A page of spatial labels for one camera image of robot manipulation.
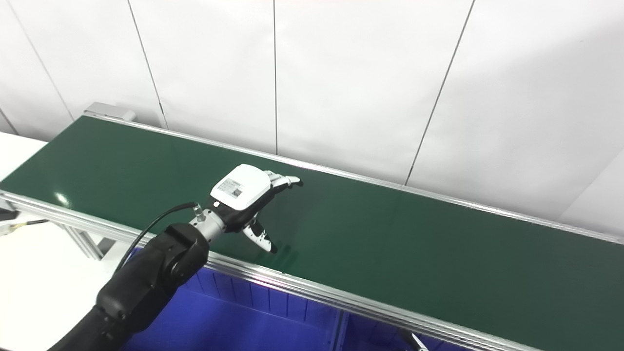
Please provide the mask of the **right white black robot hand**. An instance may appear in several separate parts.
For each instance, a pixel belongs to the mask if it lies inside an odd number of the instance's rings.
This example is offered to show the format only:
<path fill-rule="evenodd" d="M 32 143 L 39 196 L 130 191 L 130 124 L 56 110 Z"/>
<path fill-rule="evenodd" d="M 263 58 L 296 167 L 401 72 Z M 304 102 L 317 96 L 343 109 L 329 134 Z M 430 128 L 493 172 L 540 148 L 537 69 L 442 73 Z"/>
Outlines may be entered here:
<path fill-rule="evenodd" d="M 412 332 L 407 329 L 397 329 L 399 337 L 412 351 L 428 351 L 428 347 Z"/>

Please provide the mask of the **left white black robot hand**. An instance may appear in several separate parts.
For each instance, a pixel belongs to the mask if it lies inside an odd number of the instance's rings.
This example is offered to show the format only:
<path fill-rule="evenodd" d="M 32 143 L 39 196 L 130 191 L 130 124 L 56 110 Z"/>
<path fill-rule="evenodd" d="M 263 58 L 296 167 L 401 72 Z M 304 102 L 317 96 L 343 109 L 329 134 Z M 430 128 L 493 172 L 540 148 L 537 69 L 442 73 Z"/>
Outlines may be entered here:
<path fill-rule="evenodd" d="M 259 248 L 276 253 L 278 249 L 259 223 L 258 214 L 276 194 L 302 185 L 298 177 L 241 164 L 213 186 L 207 209 L 219 218 L 223 233 L 243 233 Z"/>

